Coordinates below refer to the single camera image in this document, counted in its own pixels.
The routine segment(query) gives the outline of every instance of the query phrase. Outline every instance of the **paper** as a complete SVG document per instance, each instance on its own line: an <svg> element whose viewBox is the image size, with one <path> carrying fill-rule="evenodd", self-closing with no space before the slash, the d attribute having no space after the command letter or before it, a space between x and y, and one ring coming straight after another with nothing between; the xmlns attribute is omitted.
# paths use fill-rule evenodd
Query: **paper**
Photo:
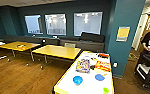
<svg viewBox="0 0 150 94"><path fill-rule="evenodd" d="M119 27L116 41L126 42L129 35L130 27Z"/></svg>

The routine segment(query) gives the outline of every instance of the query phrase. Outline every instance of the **light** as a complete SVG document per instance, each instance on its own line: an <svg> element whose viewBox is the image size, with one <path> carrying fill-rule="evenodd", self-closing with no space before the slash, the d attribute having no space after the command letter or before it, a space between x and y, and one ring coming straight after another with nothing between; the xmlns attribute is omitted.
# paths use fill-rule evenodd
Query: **light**
<svg viewBox="0 0 150 94"><path fill-rule="evenodd" d="M76 16L78 16L78 17L82 17L82 16L83 16L83 14L76 14Z"/></svg>
<svg viewBox="0 0 150 94"><path fill-rule="evenodd" d="M51 17L49 17L49 23L52 23L52 18Z"/></svg>
<svg viewBox="0 0 150 94"><path fill-rule="evenodd" d="M57 17L57 15L51 15L52 18Z"/></svg>
<svg viewBox="0 0 150 94"><path fill-rule="evenodd" d="M84 22L88 23L88 14L85 15Z"/></svg>
<svg viewBox="0 0 150 94"><path fill-rule="evenodd" d="M63 22L66 23L66 19L65 18L63 19Z"/></svg>

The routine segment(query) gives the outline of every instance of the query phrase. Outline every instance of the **floor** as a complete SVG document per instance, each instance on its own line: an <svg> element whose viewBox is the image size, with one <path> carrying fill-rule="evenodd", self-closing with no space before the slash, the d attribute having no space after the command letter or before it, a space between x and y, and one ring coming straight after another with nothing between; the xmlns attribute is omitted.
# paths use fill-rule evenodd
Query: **floor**
<svg viewBox="0 0 150 94"><path fill-rule="evenodd" d="M16 52L13 57L11 50L0 49L0 56L3 55L8 57L0 60L0 94L52 94L53 86L72 64L53 60L41 70L42 56L35 56L32 62L30 54ZM113 78L115 94L150 94L150 89L142 88L141 81L134 75L138 57L139 53L131 49L123 78Z"/></svg>
<svg viewBox="0 0 150 94"><path fill-rule="evenodd" d="M150 94L150 89L143 88L142 81L134 74L138 57L139 53L132 48L123 78L113 78L115 94Z"/></svg>

